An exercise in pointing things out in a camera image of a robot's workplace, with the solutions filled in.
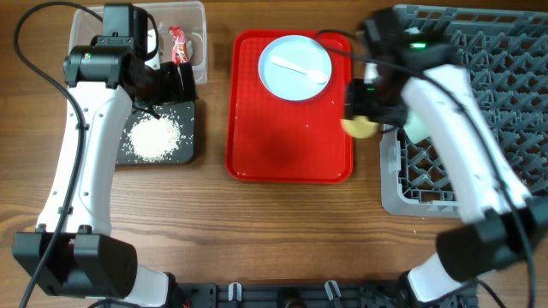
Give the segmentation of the red foil wrapper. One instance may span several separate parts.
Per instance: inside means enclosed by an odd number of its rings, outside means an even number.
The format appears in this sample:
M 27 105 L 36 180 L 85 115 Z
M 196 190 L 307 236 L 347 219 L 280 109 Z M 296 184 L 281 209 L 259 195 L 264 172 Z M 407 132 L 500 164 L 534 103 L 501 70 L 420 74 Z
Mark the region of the red foil wrapper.
M 169 33 L 173 42 L 171 51 L 172 62 L 175 64 L 190 62 L 191 56 L 188 53 L 187 40 L 184 31 L 180 27 L 170 27 Z

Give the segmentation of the yellow plastic cup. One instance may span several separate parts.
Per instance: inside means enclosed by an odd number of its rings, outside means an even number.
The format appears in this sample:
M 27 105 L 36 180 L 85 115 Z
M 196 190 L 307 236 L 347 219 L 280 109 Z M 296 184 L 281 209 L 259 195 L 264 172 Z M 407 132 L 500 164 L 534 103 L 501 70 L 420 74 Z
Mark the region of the yellow plastic cup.
M 352 119 L 342 119 L 343 131 L 356 139 L 367 139 L 378 131 L 378 124 L 366 116 L 356 115 Z

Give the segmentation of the white plastic spoon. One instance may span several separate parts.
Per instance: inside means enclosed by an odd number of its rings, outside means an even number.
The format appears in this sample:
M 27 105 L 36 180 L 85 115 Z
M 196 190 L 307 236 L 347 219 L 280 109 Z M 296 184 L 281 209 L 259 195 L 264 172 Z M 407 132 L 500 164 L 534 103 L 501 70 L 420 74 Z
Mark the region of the white plastic spoon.
M 280 56 L 271 56 L 270 62 L 279 67 L 293 70 L 300 74 L 304 74 L 311 82 L 314 82 L 317 84 L 324 84 L 324 83 L 327 83 L 329 80 L 329 77 L 322 71 L 302 68 L 301 66 L 294 64 L 292 62 L 289 62 L 281 58 Z

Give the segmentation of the light blue plate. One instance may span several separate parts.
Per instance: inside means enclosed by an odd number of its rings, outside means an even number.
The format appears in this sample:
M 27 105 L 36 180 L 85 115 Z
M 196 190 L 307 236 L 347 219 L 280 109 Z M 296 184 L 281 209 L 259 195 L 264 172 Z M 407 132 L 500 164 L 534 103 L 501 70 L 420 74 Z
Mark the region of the light blue plate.
M 270 62 L 271 56 L 297 64 L 305 69 L 325 73 L 324 84 L 311 82 L 304 74 L 279 67 Z M 331 79 L 333 64 L 327 50 L 314 39 L 302 35 L 286 35 L 274 39 L 259 56 L 259 79 L 268 92 L 293 102 L 308 100 L 319 95 Z

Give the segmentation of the light blue bowl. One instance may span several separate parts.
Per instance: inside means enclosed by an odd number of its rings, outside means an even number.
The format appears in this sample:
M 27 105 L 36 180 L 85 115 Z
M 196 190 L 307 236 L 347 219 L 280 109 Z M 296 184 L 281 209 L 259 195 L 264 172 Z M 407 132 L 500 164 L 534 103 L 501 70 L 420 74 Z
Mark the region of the light blue bowl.
M 431 136 L 426 125 L 414 110 L 408 111 L 408 117 L 406 123 L 403 125 L 403 130 L 413 144 L 418 144 Z

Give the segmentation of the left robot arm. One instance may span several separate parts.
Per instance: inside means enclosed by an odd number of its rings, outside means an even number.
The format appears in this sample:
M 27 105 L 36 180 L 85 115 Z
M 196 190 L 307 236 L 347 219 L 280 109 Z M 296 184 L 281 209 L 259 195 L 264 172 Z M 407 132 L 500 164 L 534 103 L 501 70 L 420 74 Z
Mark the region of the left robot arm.
M 156 22 L 143 8 L 109 3 L 98 19 L 102 33 L 64 60 L 57 89 L 67 99 L 67 121 L 51 194 L 35 229 L 15 235 L 12 253 L 30 287 L 50 296 L 185 308 L 191 300 L 172 274 L 148 269 L 132 245 L 111 236 L 110 192 L 130 114 L 194 101 L 193 69 L 148 66 L 155 51 L 147 35 Z

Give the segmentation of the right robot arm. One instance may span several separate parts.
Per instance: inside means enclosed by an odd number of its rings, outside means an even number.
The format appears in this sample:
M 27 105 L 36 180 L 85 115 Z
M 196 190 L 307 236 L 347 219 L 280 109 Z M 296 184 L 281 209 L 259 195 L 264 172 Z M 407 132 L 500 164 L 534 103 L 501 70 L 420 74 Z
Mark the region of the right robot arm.
M 401 128 L 414 112 L 423 123 L 456 194 L 462 226 L 443 232 L 436 251 L 404 273 L 401 307 L 426 307 L 512 264 L 527 265 L 528 299 L 536 296 L 533 252 L 547 231 L 547 203 L 518 179 L 475 100 L 454 46 L 405 31 L 393 9 L 373 12 L 356 38 L 377 77 L 354 79 L 342 129 L 364 139 L 382 124 Z

